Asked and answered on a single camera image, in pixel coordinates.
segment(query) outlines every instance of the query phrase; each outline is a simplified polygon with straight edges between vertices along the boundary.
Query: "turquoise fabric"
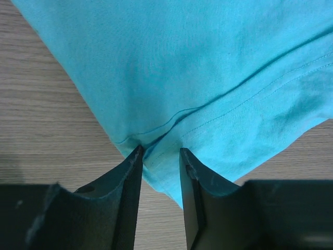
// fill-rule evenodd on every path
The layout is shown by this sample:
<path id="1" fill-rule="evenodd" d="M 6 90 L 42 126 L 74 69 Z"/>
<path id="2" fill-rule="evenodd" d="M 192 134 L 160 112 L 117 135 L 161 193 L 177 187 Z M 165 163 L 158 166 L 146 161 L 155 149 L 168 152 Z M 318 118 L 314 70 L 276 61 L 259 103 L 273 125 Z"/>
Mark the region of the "turquoise fabric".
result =
<path id="1" fill-rule="evenodd" d="M 333 116 L 333 1 L 12 2 L 180 206 L 181 147 L 235 181 Z"/>

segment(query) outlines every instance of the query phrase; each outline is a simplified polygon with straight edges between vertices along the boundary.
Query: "stitching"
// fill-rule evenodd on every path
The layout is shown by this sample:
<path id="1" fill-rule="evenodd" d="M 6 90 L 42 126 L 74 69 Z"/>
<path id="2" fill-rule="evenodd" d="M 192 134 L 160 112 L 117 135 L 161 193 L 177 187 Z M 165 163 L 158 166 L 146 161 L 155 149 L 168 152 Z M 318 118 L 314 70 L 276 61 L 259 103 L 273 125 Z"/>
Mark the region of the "stitching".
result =
<path id="1" fill-rule="evenodd" d="M 223 116 L 229 114 L 230 112 L 232 112 L 232 111 L 235 110 L 236 108 L 240 107 L 241 105 L 245 104 L 246 102 L 250 101 L 251 99 L 253 99 L 253 98 L 256 97 L 257 95 L 259 95 L 259 94 L 260 94 L 262 91 L 264 91 L 267 87 L 269 87 L 270 85 L 272 85 L 274 82 L 278 81 L 279 79 L 281 79 L 281 78 L 284 77 L 285 75 L 287 75 L 287 74 L 289 74 L 289 73 L 291 73 L 291 72 L 293 72 L 293 71 L 295 71 L 295 70 L 302 69 L 302 68 L 304 68 L 304 67 L 306 67 L 306 66 L 308 66 L 308 65 L 310 65 L 310 64 L 312 64 L 312 63 L 314 63 L 314 62 L 316 62 L 316 61 L 318 61 L 318 60 L 320 60 L 320 59 L 323 59 L 323 58 L 325 58 L 325 57 L 327 57 L 327 56 L 330 56 L 330 55 L 332 55 L 332 54 L 333 54 L 333 52 L 331 52 L 331 53 L 329 53 L 329 54 L 327 54 L 327 55 L 325 55 L 325 56 L 322 56 L 322 57 L 320 57 L 320 58 L 318 58 L 318 59 L 316 59 L 316 60 L 314 60 L 314 61 L 311 61 L 311 62 L 309 62 L 309 63 L 307 63 L 307 64 L 305 64 L 305 65 L 303 65 L 303 66 L 301 66 L 301 67 L 299 67 L 299 68 L 296 68 L 296 69 L 294 69 L 294 70 L 291 70 L 291 71 L 289 71 L 289 72 L 283 74 L 282 76 L 280 76 L 279 78 L 277 78 L 276 80 L 274 80 L 273 82 L 271 82 L 270 84 L 268 84 L 267 86 L 265 86 L 262 90 L 260 90 L 259 92 L 257 92 L 255 95 L 253 95 L 252 97 L 248 98 L 247 100 L 245 100 L 245 101 L 242 102 L 241 104 L 237 105 L 236 107 L 234 107 L 234 108 L 231 109 L 230 111 L 224 113 L 223 115 L 220 115 L 220 116 L 218 116 L 218 117 L 215 117 L 214 119 L 209 120 L 209 121 L 205 122 L 204 124 L 202 124 L 202 125 L 200 125 L 200 126 L 194 128 L 194 129 L 188 131 L 187 133 L 185 133 L 184 135 L 182 135 L 182 136 L 180 137 L 180 139 L 183 138 L 183 137 L 185 137 L 186 135 L 192 133 L 193 131 L 195 131 L 195 130 L 197 130 L 197 129 L 203 127 L 203 126 L 205 126 L 206 124 L 208 124 L 208 123 L 210 123 L 210 122 L 212 122 L 212 121 L 214 121 L 214 120 L 217 120 L 217 119 L 219 119 L 219 118 L 221 118 L 221 117 L 223 117 Z M 320 68 L 318 68 L 318 69 L 312 70 L 312 71 L 310 71 L 310 72 L 308 72 L 308 73 L 306 73 L 306 74 L 304 74 L 304 75 L 302 75 L 302 76 L 299 76 L 299 77 L 297 77 L 297 78 L 295 78 L 295 79 L 292 79 L 292 80 L 290 80 L 289 82 L 285 83 L 283 86 L 285 86 L 286 84 L 288 84 L 288 83 L 290 83 L 290 82 L 292 82 L 292 81 L 294 81 L 294 80 L 297 80 L 297 79 L 299 79 L 299 78 L 301 78 L 301 77 L 304 77 L 305 75 L 307 75 L 307 74 L 309 74 L 309 73 L 311 73 L 311 72 L 314 72 L 314 71 L 320 70 L 320 69 L 325 68 L 325 67 L 328 67 L 328 66 L 330 66 L 330 65 L 333 65 L 333 63 L 327 64 L 327 65 L 322 66 L 322 67 L 320 67 Z M 177 142 L 175 142 L 174 144 L 172 144 L 172 145 L 171 145 L 170 147 L 168 147 L 168 148 L 167 148 L 162 154 L 160 154 L 157 158 L 155 158 L 155 160 L 151 163 L 151 166 L 154 165 L 154 163 L 155 163 L 159 158 L 161 158 L 166 152 L 168 152 L 168 151 L 169 151 L 169 150 L 170 150 L 175 144 L 177 144 Z"/>
<path id="2" fill-rule="evenodd" d="M 306 67 L 306 66 L 308 66 L 308 65 L 310 65 L 310 64 L 312 64 L 312 63 L 314 63 L 314 62 L 316 62 L 316 61 L 318 61 L 318 60 L 321 60 L 321 59 L 323 59 L 323 58 L 325 58 L 325 57 L 328 57 L 328 56 L 330 56 L 330 55 L 332 55 L 333 54 L 333 52 L 331 52 L 331 53 L 329 53 L 329 54 L 327 54 L 327 55 L 324 55 L 324 56 L 322 56 L 322 57 L 320 57 L 320 58 L 318 58 L 318 59 L 316 59 L 316 60 L 314 60 L 314 61 L 311 61 L 311 62 L 309 62 L 309 63 L 307 63 L 307 64 L 305 64 L 305 65 L 303 65 L 303 66 L 301 66 L 301 67 L 299 67 L 299 68 L 296 68 L 296 69 L 293 69 L 292 71 L 289 71 L 289 72 L 287 72 L 287 73 L 285 73 L 285 74 L 283 74 L 282 76 L 280 76 L 279 78 L 277 78 L 276 80 L 274 80 L 273 82 L 271 82 L 269 85 L 267 85 L 267 86 L 265 86 L 261 91 L 263 91 L 265 88 L 267 88 L 268 86 L 270 86 L 271 84 L 273 84 L 274 82 L 276 82 L 276 81 L 278 81 L 279 79 L 281 79 L 282 77 L 284 77 L 285 75 L 287 75 L 287 74 L 289 74 L 289 73 L 292 73 L 293 71 L 295 71 L 295 70 L 299 70 L 299 69 L 301 69 L 301 68 L 303 68 L 303 67 Z M 131 134 L 131 135 L 128 135 L 125 139 L 123 139 L 122 141 L 120 141 L 120 142 L 114 142 L 114 144 L 122 144 L 122 143 L 124 143 L 126 140 L 128 140 L 129 138 L 131 138 L 131 137 L 133 137 L 133 136 L 138 136 L 138 135 L 144 135 L 144 134 L 148 134 L 148 133 L 151 133 L 151 132 L 154 132 L 155 130 L 157 130 L 157 129 L 159 129 L 159 128 L 162 128 L 162 127 L 164 127 L 164 126 L 166 126 L 178 113 L 181 113 L 181 112 L 183 112 L 183 111 L 188 111 L 188 110 L 192 110 L 192 109 L 200 109 L 200 107 L 201 106 L 199 106 L 199 107 L 194 107 L 194 108 L 187 108 L 187 109 L 184 109 L 184 110 L 180 110 L 180 111 L 178 111 L 176 114 L 174 114 L 165 124 L 163 124 L 163 125 L 160 125 L 160 126 L 158 126 L 158 127 L 156 127 L 156 128 L 153 128 L 153 129 L 151 129 L 150 131 L 147 131 L 147 132 L 143 132 L 143 133 L 137 133 L 137 134 Z"/>

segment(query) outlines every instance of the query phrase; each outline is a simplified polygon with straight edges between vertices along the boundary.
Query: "wooden surface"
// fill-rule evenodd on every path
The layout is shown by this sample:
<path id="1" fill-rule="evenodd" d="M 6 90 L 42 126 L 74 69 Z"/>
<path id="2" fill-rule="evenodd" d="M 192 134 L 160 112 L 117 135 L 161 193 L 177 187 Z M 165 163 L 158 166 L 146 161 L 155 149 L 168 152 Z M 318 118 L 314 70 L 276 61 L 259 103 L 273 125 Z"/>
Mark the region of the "wooden surface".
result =
<path id="1" fill-rule="evenodd" d="M 240 179 L 333 179 L 333 122 L 312 129 Z M 69 190 L 122 161 L 62 67 L 8 0 L 0 0 L 0 183 Z M 135 249 L 185 249 L 182 211 L 143 183 Z"/>

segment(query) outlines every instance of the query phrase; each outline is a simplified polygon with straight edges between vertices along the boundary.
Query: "wood grain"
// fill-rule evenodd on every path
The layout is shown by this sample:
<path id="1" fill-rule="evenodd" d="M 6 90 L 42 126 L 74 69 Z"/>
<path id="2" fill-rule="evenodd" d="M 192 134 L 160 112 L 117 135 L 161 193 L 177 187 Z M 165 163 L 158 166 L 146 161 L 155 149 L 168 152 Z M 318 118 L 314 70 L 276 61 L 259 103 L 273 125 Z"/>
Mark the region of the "wood grain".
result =
<path id="1" fill-rule="evenodd" d="M 333 122 L 241 178 L 333 179 Z M 123 157 L 62 67 L 8 0 L 0 0 L 0 183 L 69 190 Z M 182 211 L 143 183 L 135 249 L 185 249 Z"/>

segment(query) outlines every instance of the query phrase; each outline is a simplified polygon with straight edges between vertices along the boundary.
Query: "black plastic part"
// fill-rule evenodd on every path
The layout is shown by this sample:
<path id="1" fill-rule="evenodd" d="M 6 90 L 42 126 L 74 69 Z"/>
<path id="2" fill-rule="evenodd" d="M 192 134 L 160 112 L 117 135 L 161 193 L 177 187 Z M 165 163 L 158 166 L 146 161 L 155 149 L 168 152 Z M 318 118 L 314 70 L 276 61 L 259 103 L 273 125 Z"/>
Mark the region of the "black plastic part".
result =
<path id="1" fill-rule="evenodd" d="M 180 174 L 187 249 L 333 249 L 333 181 L 239 187 L 186 148 Z"/>
<path id="2" fill-rule="evenodd" d="M 143 148 L 70 193 L 54 185 L 0 185 L 0 249 L 132 250 Z"/>

